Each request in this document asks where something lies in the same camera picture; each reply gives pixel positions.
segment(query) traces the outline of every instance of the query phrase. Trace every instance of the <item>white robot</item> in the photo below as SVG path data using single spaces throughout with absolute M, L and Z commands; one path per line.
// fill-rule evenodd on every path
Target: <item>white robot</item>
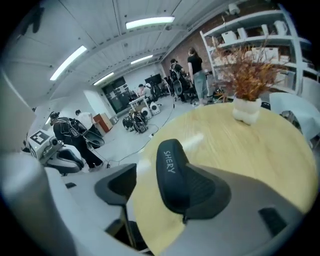
M 63 176 L 77 173 L 83 167 L 79 151 L 64 144 L 45 130 L 38 130 L 28 138 L 30 153 L 45 167 L 57 169 Z
M 151 114 L 149 108 L 146 106 L 142 108 L 141 113 L 146 117 L 146 119 L 152 118 L 152 114 Z
M 151 109 L 151 113 L 152 115 L 156 115 L 156 114 L 159 114 L 160 113 L 160 108 L 159 106 L 154 103 L 154 102 L 151 102 L 150 103 L 150 109 Z

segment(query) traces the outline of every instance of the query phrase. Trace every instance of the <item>woman in black shirt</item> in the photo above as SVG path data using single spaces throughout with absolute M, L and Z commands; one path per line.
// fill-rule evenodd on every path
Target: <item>woman in black shirt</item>
M 199 106 L 207 103 L 205 97 L 208 94 L 207 78 L 202 69 L 202 59 L 198 56 L 195 48 L 189 49 L 188 66 L 191 82 L 194 84 L 199 98 Z

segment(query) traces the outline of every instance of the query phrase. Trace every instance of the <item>brown cabinet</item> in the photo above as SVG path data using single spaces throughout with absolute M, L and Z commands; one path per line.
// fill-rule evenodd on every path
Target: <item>brown cabinet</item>
M 97 114 L 93 119 L 96 122 L 95 127 L 99 130 L 102 136 L 109 132 L 113 127 L 106 113 Z

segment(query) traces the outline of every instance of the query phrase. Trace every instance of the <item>ceiling light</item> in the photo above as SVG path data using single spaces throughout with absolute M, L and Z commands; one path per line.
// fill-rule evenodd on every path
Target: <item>ceiling light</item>
M 158 24 L 158 23 L 172 23 L 174 21 L 175 17 L 154 17 L 154 18 L 144 18 L 144 19 L 139 19 L 131 22 L 127 22 L 125 24 L 126 29 L 133 29 L 136 27 L 141 27 L 145 25 L 150 25 L 150 24 Z
M 73 62 L 76 58 L 78 58 L 82 53 L 84 53 L 87 50 L 86 47 L 81 46 L 78 48 L 74 53 L 72 53 L 62 64 L 58 69 L 54 72 L 54 74 L 51 76 L 50 80 L 56 80 L 58 76 L 70 65 L 71 62 Z
M 139 59 L 137 59 L 137 60 L 135 60 L 135 61 L 132 61 L 131 64 L 135 64 L 135 63 L 137 63 L 137 62 L 142 62 L 142 61 L 144 61 L 144 60 L 146 60 L 146 59 L 150 59 L 150 58 L 152 58 L 152 57 L 153 57 L 153 55 L 149 55 L 149 56 L 146 56 L 146 57 L 143 57 L 143 58 L 139 58 Z
M 102 77 L 100 80 L 96 81 L 93 85 L 96 86 L 97 84 L 101 83 L 103 80 L 106 80 L 107 78 L 113 76 L 113 72 L 110 74 L 107 74 L 106 76 Z

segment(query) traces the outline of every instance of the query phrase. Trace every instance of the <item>white chair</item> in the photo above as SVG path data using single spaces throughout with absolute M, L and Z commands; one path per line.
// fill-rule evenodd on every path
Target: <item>white chair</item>
M 290 93 L 274 92 L 270 94 L 270 105 L 271 111 L 277 114 L 291 111 L 308 142 L 320 133 L 320 112 L 306 99 Z

